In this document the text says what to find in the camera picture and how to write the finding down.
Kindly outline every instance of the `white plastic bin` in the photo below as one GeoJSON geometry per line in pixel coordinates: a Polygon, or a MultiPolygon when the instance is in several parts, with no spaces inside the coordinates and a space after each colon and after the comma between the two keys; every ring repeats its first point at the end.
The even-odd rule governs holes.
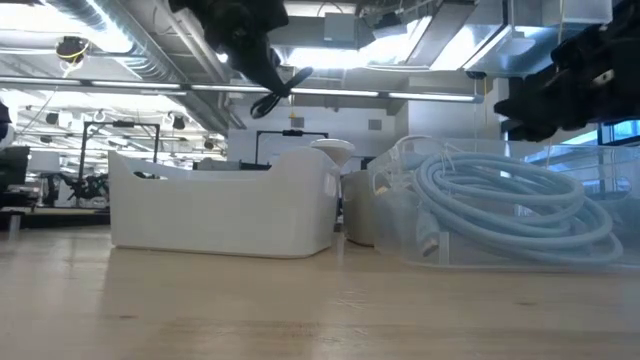
{"type": "Polygon", "coordinates": [[[637,148],[558,145],[549,151],[547,146],[534,143],[410,137],[371,162],[368,171],[378,219],[375,246],[383,254],[437,267],[640,266],[637,148]],[[485,155],[530,167],[509,172],[479,165],[485,155]],[[548,179],[546,172],[529,173],[546,168],[547,161],[550,170],[561,174],[556,182],[548,179]],[[427,168],[440,169],[430,173],[434,182],[425,181],[427,175],[420,177],[421,171],[427,174],[427,168]],[[480,181],[474,176],[486,179],[480,181]],[[510,186],[520,186],[514,182],[525,183],[527,189],[513,190],[510,186]],[[486,191],[478,195],[470,188],[486,191]],[[512,194],[500,199],[496,192],[547,197],[540,204],[530,205],[512,194]],[[552,206],[547,202],[565,199],[568,193],[576,196],[566,200],[568,203],[552,206]],[[533,224],[556,213],[571,216],[551,224],[533,224]],[[536,235],[530,239],[532,231],[536,235]],[[602,240],[585,240],[598,231],[604,234],[598,237],[602,240]],[[498,237],[496,232],[506,235],[498,237]],[[523,242],[515,246],[514,239],[523,242]]]}
{"type": "Polygon", "coordinates": [[[340,170],[320,150],[284,153],[266,172],[187,171],[111,152],[109,170],[116,246],[298,258],[331,244],[340,170]]]}

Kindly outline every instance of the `clear plastic bin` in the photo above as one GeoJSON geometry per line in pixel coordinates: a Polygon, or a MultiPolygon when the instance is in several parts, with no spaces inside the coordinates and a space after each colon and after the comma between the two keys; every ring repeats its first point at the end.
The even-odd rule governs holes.
{"type": "Polygon", "coordinates": [[[383,254],[436,267],[640,268],[640,149],[407,137],[368,171],[383,254]]]}

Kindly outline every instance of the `table surface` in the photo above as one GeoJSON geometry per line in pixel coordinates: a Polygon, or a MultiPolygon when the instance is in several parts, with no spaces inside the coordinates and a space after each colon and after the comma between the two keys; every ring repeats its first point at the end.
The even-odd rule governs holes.
{"type": "Polygon", "coordinates": [[[0,358],[639,359],[640,275],[445,272],[0,234],[0,358]]]}

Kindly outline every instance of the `wooden table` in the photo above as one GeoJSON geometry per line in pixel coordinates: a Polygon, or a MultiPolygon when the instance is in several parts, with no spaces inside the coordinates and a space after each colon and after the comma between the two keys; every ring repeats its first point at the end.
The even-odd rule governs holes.
{"type": "Polygon", "coordinates": [[[0,359],[640,359],[640,277],[0,241],[0,359]]]}

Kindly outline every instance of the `storage container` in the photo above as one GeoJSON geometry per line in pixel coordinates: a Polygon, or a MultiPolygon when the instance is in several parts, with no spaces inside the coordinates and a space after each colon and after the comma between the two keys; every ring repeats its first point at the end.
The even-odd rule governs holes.
{"type": "Polygon", "coordinates": [[[407,137],[368,166],[375,247],[437,267],[640,266],[640,150],[407,137]]]}

